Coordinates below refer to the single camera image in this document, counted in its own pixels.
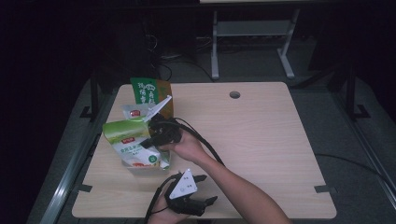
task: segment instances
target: dark background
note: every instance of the dark background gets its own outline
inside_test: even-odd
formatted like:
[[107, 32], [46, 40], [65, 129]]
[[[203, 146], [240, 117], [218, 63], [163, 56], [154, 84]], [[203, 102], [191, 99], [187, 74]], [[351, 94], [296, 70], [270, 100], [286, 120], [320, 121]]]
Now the dark background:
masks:
[[[394, 9], [387, 1], [306, 9], [295, 38], [318, 39], [313, 69], [352, 55], [358, 77], [396, 120]], [[104, 91], [139, 74], [158, 77], [150, 67], [155, 55], [146, 51], [148, 27], [165, 45], [193, 54], [195, 36], [210, 32], [211, 13], [200, 12], [201, 22], [193, 13], [178, 13], [157, 12], [147, 25], [147, 17], [139, 13], [98, 16], [76, 10], [73, 1], [0, 3], [2, 222], [28, 218], [79, 91], [93, 70]], [[177, 23], [183, 15], [188, 19]]]

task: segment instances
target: human hand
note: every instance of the human hand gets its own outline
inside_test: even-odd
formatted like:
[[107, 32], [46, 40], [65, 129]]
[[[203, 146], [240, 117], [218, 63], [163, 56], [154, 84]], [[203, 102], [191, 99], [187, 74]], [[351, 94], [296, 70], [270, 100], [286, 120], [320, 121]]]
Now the human hand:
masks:
[[180, 129], [181, 139], [178, 143], [171, 143], [161, 146], [162, 150], [172, 150], [186, 161], [192, 161], [197, 164], [199, 161], [210, 159], [211, 157], [205, 152], [201, 143], [193, 135]]
[[168, 204], [166, 203], [164, 194], [167, 191], [169, 185], [170, 184], [163, 188], [163, 192], [160, 194], [160, 197], [154, 204], [148, 224], [175, 224], [189, 217], [189, 215], [178, 214], [167, 208]]

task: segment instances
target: wooden table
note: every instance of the wooden table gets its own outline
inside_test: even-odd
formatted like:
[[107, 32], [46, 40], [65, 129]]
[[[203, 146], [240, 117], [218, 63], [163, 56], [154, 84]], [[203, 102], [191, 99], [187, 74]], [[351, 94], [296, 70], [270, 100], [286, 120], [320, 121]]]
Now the wooden table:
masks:
[[[240, 97], [230, 97], [238, 91]], [[175, 117], [189, 122], [219, 153], [226, 166], [266, 191], [290, 218], [333, 218], [329, 192], [317, 193], [325, 182], [284, 83], [172, 84]], [[132, 86], [120, 88], [107, 121], [123, 119], [121, 105], [133, 104]], [[169, 175], [191, 168], [172, 155]], [[73, 207], [75, 217], [144, 217], [154, 190], [166, 176], [133, 176], [102, 136]], [[192, 198], [219, 196], [202, 218], [240, 218], [209, 177], [198, 183]]]

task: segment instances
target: floor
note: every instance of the floor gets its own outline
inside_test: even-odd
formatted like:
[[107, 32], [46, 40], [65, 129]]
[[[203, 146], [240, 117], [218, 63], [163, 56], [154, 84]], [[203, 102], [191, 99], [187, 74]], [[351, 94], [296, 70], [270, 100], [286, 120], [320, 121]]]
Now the floor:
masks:
[[[308, 71], [315, 40], [293, 41], [290, 45], [288, 57], [296, 75], [295, 79], [285, 77], [280, 60], [277, 58], [276, 48], [281, 40], [263, 39], [260, 45], [229, 45], [223, 42], [219, 54], [218, 82], [262, 82], [281, 81], [288, 86], [298, 84], [317, 71]], [[166, 57], [177, 55], [177, 51], [169, 50]], [[163, 79], [171, 83], [211, 82], [210, 52], [207, 49], [198, 51], [196, 61], [183, 56], [174, 60], [163, 61], [159, 71]], [[373, 167], [368, 157], [372, 152], [382, 162], [389, 174], [396, 174], [396, 126], [388, 114], [376, 101], [370, 87], [357, 80], [356, 103], [364, 105], [371, 117], [352, 122], [345, 113], [345, 89], [338, 93], [331, 93], [326, 89], [331, 76], [325, 77], [313, 85], [301, 89], [290, 89], [290, 94], [296, 105], [299, 116], [304, 125], [308, 139], [314, 153], [342, 157]], [[100, 94], [101, 113], [108, 114], [112, 101], [117, 94]], [[87, 82], [70, 115], [64, 135], [52, 162], [46, 181], [42, 186], [35, 206], [27, 223], [39, 223], [52, 196], [57, 189], [64, 171], [73, 153], [85, 146], [89, 133], [95, 130], [89, 119], [80, 117], [85, 106], [90, 105], [90, 83]], [[331, 187], [331, 195], [337, 209], [337, 216], [331, 220], [293, 220], [294, 223], [395, 223], [396, 204], [392, 203], [384, 185], [373, 173], [350, 161], [335, 157], [317, 155], [318, 164], [324, 179]], [[78, 172], [73, 187], [68, 191], [56, 223], [141, 223], [139, 219], [110, 218], [110, 219], [82, 219], [73, 217], [71, 209], [78, 195], [77, 188], [82, 183], [85, 172], [90, 163], [87, 156], [82, 168]], [[244, 223], [242, 220], [217, 220], [212, 223]]]

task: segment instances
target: snack bag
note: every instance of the snack bag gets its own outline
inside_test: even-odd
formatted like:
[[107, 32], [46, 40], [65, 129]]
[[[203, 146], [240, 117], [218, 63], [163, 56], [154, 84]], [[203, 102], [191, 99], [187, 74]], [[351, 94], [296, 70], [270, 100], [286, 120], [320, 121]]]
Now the snack bag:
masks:
[[[133, 113], [131, 113], [131, 111], [137, 113], [137, 110], [140, 111], [141, 116], [146, 116], [147, 110], [145, 106], [152, 108], [151, 105], [156, 105], [168, 95], [172, 95], [171, 84], [168, 81], [146, 77], [131, 77], [131, 84], [134, 89], [134, 100], [136, 105], [123, 107], [122, 110], [124, 115], [127, 114], [125, 116], [132, 116]], [[171, 100], [163, 107], [160, 114], [166, 119], [169, 119], [173, 117], [173, 111], [173, 100]], [[160, 165], [163, 169], [168, 169], [170, 165], [170, 152], [161, 150], [160, 152], [162, 158]]]
[[109, 122], [103, 133], [124, 164], [131, 167], [159, 168], [161, 153], [155, 148], [143, 148], [140, 143], [149, 138], [149, 129], [143, 117]]

